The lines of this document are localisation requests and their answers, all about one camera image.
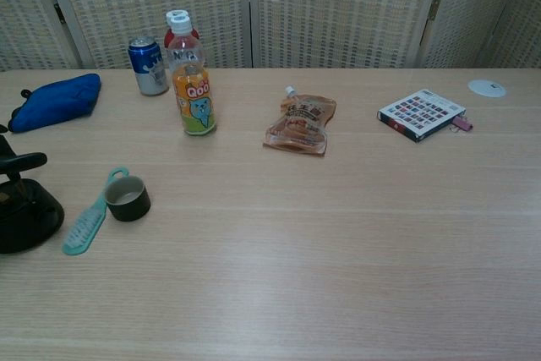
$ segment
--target round white object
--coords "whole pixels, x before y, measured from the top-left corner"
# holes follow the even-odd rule
[[[295,88],[293,88],[291,85],[286,86],[286,95],[287,97],[294,97],[297,94],[297,91]]]
[[[481,96],[487,97],[502,97],[505,96],[507,90],[497,82],[486,79],[470,80],[467,87]]]
[[[186,10],[169,10],[166,13],[166,22],[169,27],[171,27],[171,19],[173,16],[188,16],[188,12]]]
[[[178,14],[171,17],[171,31],[173,34],[188,34],[192,32],[192,21],[188,14]]]

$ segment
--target white bottle cap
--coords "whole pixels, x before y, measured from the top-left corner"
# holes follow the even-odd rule
[[[291,85],[288,85],[286,86],[286,94],[287,97],[294,97],[297,94],[297,91]]]
[[[188,15],[188,12],[186,10],[169,10],[167,13],[166,13],[166,22],[167,22],[167,25],[169,27],[171,27],[171,18],[173,16],[187,16]]]
[[[189,16],[179,15],[171,17],[171,31],[173,34],[189,34],[192,32],[192,22]]]

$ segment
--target blue pouch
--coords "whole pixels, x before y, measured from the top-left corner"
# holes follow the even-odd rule
[[[25,89],[20,94],[27,100],[14,110],[8,128],[21,133],[91,114],[100,87],[99,75],[86,74],[41,86],[33,92]]]

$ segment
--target juice bottle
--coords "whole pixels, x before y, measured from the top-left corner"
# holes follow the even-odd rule
[[[171,29],[174,37],[167,48],[167,59],[184,131],[190,135],[207,134],[216,121],[203,47],[192,35],[188,15],[172,16]]]
[[[165,48],[169,46],[169,43],[171,42],[172,38],[175,36],[171,31],[171,18],[173,16],[181,16],[181,15],[188,16],[188,12],[186,10],[179,9],[179,10],[169,10],[166,13],[166,22],[167,22],[168,28],[167,28],[166,36],[163,38],[163,46]],[[192,36],[199,39],[199,33],[197,32],[196,29],[192,29]]]

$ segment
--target drink pouch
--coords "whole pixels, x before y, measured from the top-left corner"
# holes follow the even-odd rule
[[[336,102],[321,96],[297,96],[288,88],[288,97],[281,103],[283,116],[266,130],[263,144],[300,154],[324,155],[325,125],[335,113]]]

